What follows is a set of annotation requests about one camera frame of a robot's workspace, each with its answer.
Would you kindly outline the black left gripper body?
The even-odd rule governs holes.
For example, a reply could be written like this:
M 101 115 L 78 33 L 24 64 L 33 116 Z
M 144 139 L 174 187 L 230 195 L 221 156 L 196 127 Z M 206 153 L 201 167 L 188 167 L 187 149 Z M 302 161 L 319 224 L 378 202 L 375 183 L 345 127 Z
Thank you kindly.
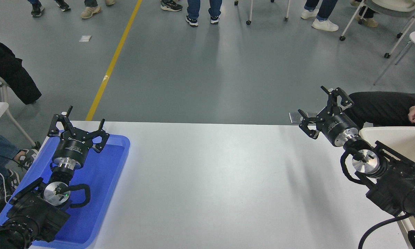
M 52 157 L 52 161 L 59 163 L 62 158 L 70 158 L 76 161 L 76 163 L 85 163 L 92 145 L 92 138 L 86 140 L 82 135 L 73 137 L 72 133 L 63 133 Z

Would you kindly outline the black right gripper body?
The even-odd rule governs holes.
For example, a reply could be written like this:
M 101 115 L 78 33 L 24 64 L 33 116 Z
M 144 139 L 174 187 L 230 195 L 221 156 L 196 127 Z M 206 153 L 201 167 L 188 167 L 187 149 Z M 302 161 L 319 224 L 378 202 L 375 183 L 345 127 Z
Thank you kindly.
M 333 115 L 320 112 L 316 118 L 315 140 L 319 132 L 322 132 L 332 145 L 343 146 L 347 141 L 357 137 L 356 124 L 343 112 Z

